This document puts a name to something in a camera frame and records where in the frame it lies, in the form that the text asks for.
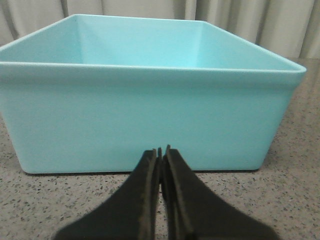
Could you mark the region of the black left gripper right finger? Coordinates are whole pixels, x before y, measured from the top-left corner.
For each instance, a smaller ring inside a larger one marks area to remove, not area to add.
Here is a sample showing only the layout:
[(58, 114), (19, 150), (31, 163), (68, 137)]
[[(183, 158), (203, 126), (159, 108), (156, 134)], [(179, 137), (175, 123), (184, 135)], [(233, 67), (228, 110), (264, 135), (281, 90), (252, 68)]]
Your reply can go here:
[(212, 192), (170, 146), (162, 160), (161, 188), (170, 240), (279, 239), (271, 227)]

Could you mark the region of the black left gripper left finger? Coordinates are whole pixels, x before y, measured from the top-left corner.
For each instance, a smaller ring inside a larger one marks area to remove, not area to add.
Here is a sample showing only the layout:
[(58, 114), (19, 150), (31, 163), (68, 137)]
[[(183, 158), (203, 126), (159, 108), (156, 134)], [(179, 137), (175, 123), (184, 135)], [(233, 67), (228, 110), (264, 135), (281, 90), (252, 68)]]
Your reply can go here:
[(153, 240), (161, 149), (146, 150), (127, 180), (99, 207), (55, 235), (56, 240)]

